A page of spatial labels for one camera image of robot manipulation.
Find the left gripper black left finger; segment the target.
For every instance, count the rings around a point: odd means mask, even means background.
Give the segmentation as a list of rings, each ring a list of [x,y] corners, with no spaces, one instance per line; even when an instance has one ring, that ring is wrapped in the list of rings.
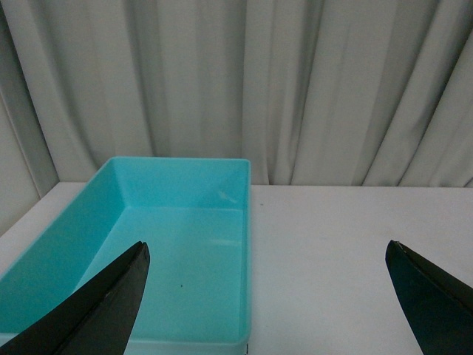
[[[2,354],[123,354],[150,266],[137,242],[40,320],[1,346]]]

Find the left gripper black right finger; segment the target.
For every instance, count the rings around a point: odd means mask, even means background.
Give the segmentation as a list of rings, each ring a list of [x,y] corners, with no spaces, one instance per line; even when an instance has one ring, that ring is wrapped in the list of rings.
[[[391,240],[385,262],[423,354],[472,353],[472,287]]]

